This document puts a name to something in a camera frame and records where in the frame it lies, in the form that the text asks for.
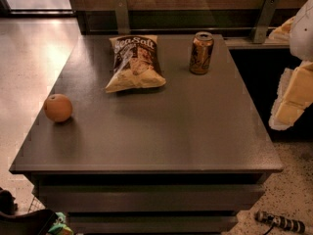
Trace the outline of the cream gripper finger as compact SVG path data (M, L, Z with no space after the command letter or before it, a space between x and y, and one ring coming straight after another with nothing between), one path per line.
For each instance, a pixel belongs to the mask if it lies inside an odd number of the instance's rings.
M294 70L285 68L269 118L274 130L287 130L313 104L313 63L302 61Z
M286 20L282 25L278 26L269 34L269 39L271 40L281 40L281 41L289 41L291 26L295 17L291 17Z

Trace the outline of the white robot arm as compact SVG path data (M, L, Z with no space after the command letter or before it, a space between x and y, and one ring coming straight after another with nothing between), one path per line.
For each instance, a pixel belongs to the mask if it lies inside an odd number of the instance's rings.
M294 70L284 69L269 118L272 129L286 130L313 104L313 0L272 31L270 39L287 40L291 54L301 61Z

